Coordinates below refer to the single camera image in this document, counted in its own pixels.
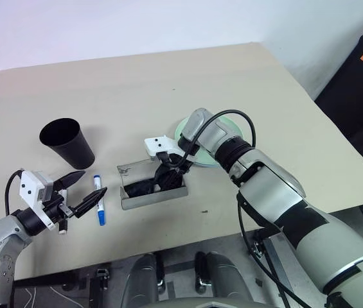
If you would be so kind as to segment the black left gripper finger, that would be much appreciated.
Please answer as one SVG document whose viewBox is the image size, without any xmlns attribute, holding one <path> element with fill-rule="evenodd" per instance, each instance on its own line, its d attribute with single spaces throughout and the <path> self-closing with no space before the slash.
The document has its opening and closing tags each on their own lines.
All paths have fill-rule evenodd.
<svg viewBox="0 0 363 308">
<path fill-rule="evenodd" d="M 53 190 L 57 192 L 67 190 L 69 187 L 79 181 L 79 179 L 81 179 L 84 174 L 85 171 L 73 171 L 62 176 L 61 178 L 53 182 Z"/>
<path fill-rule="evenodd" d="M 89 212 L 93 207 L 97 206 L 98 202 L 103 198 L 104 194 L 107 192 L 106 187 L 97 189 L 91 194 L 87 195 L 82 202 L 76 207 L 71 207 L 73 215 L 76 218 L 82 217 L 84 214 Z"/>
</svg>

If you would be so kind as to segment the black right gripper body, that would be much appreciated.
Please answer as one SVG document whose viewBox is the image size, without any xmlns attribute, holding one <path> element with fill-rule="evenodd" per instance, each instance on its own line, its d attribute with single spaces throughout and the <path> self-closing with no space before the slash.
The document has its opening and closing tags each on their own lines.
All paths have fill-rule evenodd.
<svg viewBox="0 0 363 308">
<path fill-rule="evenodd" d="M 161 164 L 155 172 L 156 175 L 164 175 L 169 172 L 173 172 L 176 175 L 184 175 L 188 173 L 191 168 L 191 162 L 189 160 L 183 160 L 182 156 L 178 154 L 159 152 L 157 158 Z"/>
</svg>

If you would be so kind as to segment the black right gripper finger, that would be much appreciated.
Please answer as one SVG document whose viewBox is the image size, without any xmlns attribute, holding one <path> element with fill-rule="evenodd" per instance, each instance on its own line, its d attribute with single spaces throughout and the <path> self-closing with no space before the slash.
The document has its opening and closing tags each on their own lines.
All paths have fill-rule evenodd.
<svg viewBox="0 0 363 308">
<path fill-rule="evenodd" d="M 182 185 L 184 171 L 180 168 L 171 169 L 168 172 L 168 188 L 176 189 Z"/>
<path fill-rule="evenodd" d="M 154 181 L 159 186 L 160 190 L 168 189 L 168 175 L 170 168 L 164 164 L 161 164 L 155 171 Z"/>
</svg>

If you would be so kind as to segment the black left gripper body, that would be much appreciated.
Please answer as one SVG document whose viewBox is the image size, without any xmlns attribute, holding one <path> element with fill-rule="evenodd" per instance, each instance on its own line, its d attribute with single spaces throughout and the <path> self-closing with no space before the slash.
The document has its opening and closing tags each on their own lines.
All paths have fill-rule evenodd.
<svg viewBox="0 0 363 308">
<path fill-rule="evenodd" d="M 67 191 L 53 191 L 51 198 L 42 203 L 42 209 L 53 223 L 71 218 L 73 211 L 67 206 Z"/>
</svg>

